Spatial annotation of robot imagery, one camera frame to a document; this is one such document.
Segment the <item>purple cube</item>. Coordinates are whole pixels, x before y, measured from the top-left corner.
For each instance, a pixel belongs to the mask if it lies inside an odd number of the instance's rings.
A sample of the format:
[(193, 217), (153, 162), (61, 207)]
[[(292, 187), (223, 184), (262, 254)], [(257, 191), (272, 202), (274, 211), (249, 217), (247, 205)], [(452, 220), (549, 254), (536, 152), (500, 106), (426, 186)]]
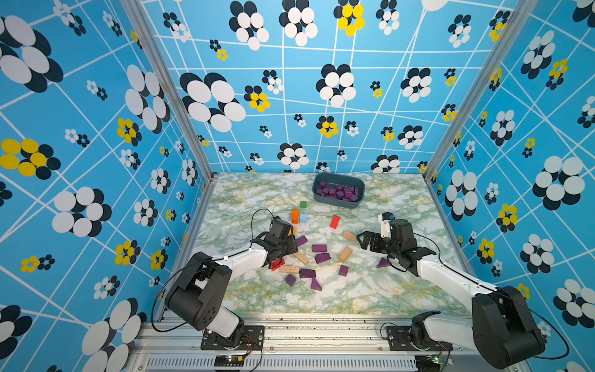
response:
[(293, 274), (288, 274), (288, 276), (285, 278), (285, 282), (290, 286), (293, 287), (294, 284), (296, 283), (297, 278), (293, 275)]
[(339, 268), (339, 274), (343, 277), (346, 277), (349, 273), (349, 268), (345, 265), (341, 265)]

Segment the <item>red arch block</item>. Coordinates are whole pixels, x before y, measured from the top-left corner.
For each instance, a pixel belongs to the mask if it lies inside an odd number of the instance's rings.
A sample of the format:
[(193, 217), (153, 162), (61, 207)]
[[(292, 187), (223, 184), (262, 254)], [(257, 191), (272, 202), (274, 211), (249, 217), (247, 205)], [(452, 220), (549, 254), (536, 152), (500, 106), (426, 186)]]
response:
[(285, 265), (285, 261), (284, 261), (283, 258), (280, 258), (279, 260), (276, 260), (273, 263), (271, 263), (270, 266), (269, 266), (269, 269), (271, 271), (276, 271), (277, 269), (279, 269), (283, 265)]

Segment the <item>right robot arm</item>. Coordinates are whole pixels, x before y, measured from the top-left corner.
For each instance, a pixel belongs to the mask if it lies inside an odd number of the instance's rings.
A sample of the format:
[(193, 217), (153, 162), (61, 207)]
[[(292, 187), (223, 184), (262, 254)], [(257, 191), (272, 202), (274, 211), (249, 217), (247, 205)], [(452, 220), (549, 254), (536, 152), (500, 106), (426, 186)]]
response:
[(427, 349), (450, 343), (474, 350), (494, 368), (505, 369), (545, 351), (545, 339), (519, 290), (497, 287), (443, 262), (416, 240), (393, 240), (379, 232), (357, 235), (364, 250), (398, 260), (408, 273), (440, 287), (470, 312), (457, 318), (427, 311), (412, 319), (412, 343)]

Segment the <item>teal storage bin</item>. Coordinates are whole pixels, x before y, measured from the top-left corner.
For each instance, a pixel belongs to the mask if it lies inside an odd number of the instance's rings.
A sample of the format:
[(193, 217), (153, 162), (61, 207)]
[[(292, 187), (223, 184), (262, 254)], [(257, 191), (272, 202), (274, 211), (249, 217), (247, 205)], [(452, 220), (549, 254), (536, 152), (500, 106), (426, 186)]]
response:
[(359, 206), (365, 195), (365, 184), (349, 175), (320, 173), (311, 186), (316, 201), (347, 209)]

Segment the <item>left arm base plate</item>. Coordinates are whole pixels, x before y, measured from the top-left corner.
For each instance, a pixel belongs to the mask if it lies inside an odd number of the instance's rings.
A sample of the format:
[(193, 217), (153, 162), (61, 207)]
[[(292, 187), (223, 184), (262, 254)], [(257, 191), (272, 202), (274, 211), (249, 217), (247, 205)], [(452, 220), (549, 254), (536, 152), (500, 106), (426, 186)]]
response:
[(230, 337), (223, 337), (211, 330), (203, 332), (201, 350), (208, 351), (250, 351), (261, 350), (265, 336), (265, 327), (261, 325), (243, 325)]

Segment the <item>natural wood brick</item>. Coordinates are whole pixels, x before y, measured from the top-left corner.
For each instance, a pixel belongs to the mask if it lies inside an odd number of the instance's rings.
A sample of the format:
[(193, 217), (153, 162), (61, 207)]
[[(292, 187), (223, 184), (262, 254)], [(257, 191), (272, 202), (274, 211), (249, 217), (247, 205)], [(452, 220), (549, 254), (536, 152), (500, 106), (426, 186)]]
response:
[(305, 254), (301, 253), (301, 252), (296, 252), (293, 254), (293, 257), (296, 258), (299, 262), (301, 262), (303, 265), (307, 265), (309, 262), (308, 257), (305, 256)]
[(347, 262), (350, 256), (353, 254), (353, 250), (349, 247), (345, 247), (338, 256), (338, 260), (341, 263)]
[(285, 274), (299, 274), (301, 268), (297, 267), (297, 266), (291, 266), (291, 265), (284, 265), (281, 266), (279, 271), (280, 273), (285, 273)]

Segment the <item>natural wood wedge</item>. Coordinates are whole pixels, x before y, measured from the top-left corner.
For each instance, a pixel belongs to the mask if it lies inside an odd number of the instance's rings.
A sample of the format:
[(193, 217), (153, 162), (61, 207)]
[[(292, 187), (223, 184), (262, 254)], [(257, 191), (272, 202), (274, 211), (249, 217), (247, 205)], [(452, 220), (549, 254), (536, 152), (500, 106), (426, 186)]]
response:
[(350, 231), (345, 231), (343, 234), (343, 237), (350, 241), (354, 241), (354, 242), (357, 241), (356, 236), (353, 233), (351, 233)]

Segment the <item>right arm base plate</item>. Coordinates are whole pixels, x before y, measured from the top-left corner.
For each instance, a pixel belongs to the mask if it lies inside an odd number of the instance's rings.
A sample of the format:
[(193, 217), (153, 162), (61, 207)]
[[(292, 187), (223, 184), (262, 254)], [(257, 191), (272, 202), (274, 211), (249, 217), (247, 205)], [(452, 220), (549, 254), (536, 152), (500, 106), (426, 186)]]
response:
[(412, 330), (411, 326), (388, 325), (381, 331), (391, 351), (452, 351), (452, 344), (430, 339), (423, 331)]

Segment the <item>orange brick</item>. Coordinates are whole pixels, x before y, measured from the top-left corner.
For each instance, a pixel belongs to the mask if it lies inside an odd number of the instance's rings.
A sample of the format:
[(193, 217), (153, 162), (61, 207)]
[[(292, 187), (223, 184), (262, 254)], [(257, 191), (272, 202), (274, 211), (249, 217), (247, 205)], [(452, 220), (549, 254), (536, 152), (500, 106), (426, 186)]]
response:
[(300, 221), (300, 212), (297, 209), (294, 209), (291, 213), (291, 223), (299, 224), (299, 221)]

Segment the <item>red brick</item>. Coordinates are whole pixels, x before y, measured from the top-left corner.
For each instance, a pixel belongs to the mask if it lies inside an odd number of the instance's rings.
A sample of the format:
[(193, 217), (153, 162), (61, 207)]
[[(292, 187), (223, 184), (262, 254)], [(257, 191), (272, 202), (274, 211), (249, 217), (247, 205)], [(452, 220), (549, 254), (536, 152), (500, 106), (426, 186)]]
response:
[(337, 229), (338, 226), (339, 226), (339, 222), (340, 222), (340, 217), (337, 216), (337, 215), (334, 215), (333, 218), (332, 218), (332, 220), (331, 220), (331, 223), (329, 224), (329, 227), (331, 229)]

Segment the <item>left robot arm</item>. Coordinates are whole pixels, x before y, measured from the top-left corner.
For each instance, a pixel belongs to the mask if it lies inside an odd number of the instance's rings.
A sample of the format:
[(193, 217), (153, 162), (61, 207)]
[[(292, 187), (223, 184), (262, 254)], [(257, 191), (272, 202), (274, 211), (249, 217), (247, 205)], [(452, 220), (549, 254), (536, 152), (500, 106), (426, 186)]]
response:
[(193, 254), (166, 294), (165, 305), (185, 324), (209, 331), (218, 345), (238, 347), (248, 339), (244, 320), (223, 306), (229, 283), (249, 271), (271, 267), (297, 251), (294, 227), (281, 224), (272, 225), (248, 247), (228, 256)]

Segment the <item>purple triangle block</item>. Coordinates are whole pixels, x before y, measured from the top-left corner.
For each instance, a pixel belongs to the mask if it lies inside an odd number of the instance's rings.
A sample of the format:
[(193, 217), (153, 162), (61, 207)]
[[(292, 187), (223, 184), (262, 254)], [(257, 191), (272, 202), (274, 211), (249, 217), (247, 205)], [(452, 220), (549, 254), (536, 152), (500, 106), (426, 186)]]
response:
[(322, 286), (319, 284), (316, 278), (311, 279), (311, 289), (315, 291), (322, 291)]
[(386, 258), (381, 258), (381, 261), (378, 263), (377, 268), (386, 268), (390, 266), (390, 262)]

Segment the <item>aluminium rail frame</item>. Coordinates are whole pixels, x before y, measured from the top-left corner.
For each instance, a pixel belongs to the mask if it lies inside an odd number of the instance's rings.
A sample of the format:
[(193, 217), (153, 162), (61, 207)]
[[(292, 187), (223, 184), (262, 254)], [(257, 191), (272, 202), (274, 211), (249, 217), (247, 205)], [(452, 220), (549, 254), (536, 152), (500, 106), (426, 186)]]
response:
[(439, 356), (447, 371), (491, 371), (478, 353), (453, 344), (452, 351), (418, 351), (396, 344), (391, 326), (410, 326), (394, 316), (254, 313), (247, 326), (263, 327), (259, 347), (243, 363), (223, 362), (242, 350), (203, 350), (204, 336), (185, 325), (171, 333), (143, 327), (127, 371), (417, 371), (423, 358)]

